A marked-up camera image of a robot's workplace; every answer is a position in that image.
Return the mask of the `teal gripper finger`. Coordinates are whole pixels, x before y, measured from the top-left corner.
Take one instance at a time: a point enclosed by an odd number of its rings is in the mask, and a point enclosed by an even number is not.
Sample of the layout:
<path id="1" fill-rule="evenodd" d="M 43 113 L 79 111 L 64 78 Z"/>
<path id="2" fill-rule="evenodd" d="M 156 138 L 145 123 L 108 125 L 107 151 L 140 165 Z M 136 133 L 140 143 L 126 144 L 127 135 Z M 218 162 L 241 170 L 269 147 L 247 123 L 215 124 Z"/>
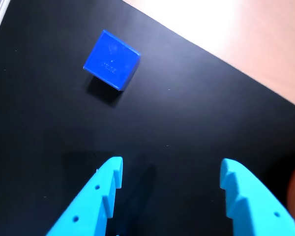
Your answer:
<path id="1" fill-rule="evenodd" d="M 122 186 L 123 158 L 108 159 L 62 213 L 48 236 L 104 236 Z"/>
<path id="2" fill-rule="evenodd" d="M 220 169 L 226 216 L 235 236 L 295 236 L 295 221 L 267 187 L 244 165 L 225 158 Z"/>

